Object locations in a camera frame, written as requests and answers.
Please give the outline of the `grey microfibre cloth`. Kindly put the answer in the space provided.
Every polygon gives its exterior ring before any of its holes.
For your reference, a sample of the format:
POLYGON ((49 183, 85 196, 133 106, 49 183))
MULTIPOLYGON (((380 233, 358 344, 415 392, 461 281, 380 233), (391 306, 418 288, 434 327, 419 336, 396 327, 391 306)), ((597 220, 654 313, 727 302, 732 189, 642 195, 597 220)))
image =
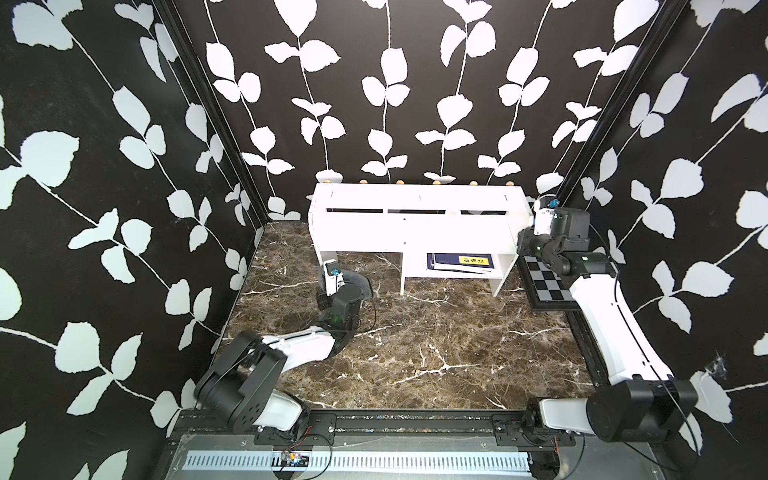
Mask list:
POLYGON ((363 293, 364 300, 371 300, 374 297, 371 280, 357 272, 351 270, 342 270, 343 285, 353 285, 358 287, 363 293))

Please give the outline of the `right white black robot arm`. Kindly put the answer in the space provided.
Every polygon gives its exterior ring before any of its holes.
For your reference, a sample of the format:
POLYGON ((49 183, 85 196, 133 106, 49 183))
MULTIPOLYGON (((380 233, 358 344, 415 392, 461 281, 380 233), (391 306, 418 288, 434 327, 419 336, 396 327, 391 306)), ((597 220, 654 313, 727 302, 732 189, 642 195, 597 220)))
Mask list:
POLYGON ((655 352, 625 301, 618 268, 590 250, 589 231, 587 211, 547 205, 519 235, 519 253, 543 262, 578 304, 608 379, 586 399, 539 401, 543 426, 605 442, 660 443, 692 432, 695 388, 655 352))

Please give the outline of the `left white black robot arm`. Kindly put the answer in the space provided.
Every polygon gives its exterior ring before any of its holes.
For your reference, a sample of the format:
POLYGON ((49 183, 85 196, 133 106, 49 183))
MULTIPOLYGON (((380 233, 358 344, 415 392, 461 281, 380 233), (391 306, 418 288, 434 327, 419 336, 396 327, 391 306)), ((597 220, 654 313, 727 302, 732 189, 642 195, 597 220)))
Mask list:
POLYGON ((301 438, 309 428, 309 408, 280 392, 281 375, 339 354, 360 326, 360 307, 374 297, 368 277, 336 260, 319 267, 319 312, 306 329, 262 336, 240 332, 196 384, 194 395, 235 434, 252 427, 272 428, 301 438))

